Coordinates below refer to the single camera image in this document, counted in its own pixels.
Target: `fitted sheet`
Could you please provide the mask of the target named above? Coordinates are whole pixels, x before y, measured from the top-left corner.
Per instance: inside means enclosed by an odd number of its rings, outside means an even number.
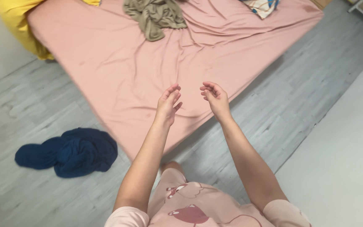
[[[163,39],[149,42],[122,4],[47,0],[28,21],[130,160],[170,85],[182,87],[183,106],[165,153],[213,116],[200,95],[203,81],[218,83],[233,100],[323,17],[309,0],[282,0],[265,20],[238,0],[188,0],[179,3],[188,28],[164,29]]]

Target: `pink bed sheet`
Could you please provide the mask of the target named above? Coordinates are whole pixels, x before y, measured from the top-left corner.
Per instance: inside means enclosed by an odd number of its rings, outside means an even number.
[[[182,87],[183,106],[164,152],[213,116],[200,95],[203,81],[234,99],[323,17],[309,0],[282,0],[265,20],[238,0],[188,0],[179,3],[188,28],[164,29],[164,39],[149,42],[122,4],[47,0],[28,20],[131,160],[171,84]]]

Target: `yellow pillow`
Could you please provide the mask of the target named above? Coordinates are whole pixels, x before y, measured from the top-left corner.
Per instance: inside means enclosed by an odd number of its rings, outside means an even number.
[[[83,1],[89,5],[100,5],[100,0]],[[0,16],[25,49],[36,54],[40,60],[54,59],[48,49],[34,37],[26,18],[26,13],[41,2],[43,0],[0,0]]]

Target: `short sleeve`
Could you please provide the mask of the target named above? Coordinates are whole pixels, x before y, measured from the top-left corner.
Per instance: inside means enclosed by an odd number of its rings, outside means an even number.
[[[137,208],[123,206],[115,210],[104,227],[147,227],[148,215]]]
[[[265,218],[275,227],[311,227],[309,219],[289,201],[277,199],[269,202],[264,210]]]

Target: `pink t-shirt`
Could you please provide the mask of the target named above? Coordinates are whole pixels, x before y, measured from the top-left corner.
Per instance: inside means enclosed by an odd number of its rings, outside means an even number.
[[[121,207],[105,227],[311,227],[308,218],[290,202],[271,201],[261,212],[253,204],[238,204],[230,195],[197,182],[186,183],[175,169],[167,169],[150,200],[148,214]]]

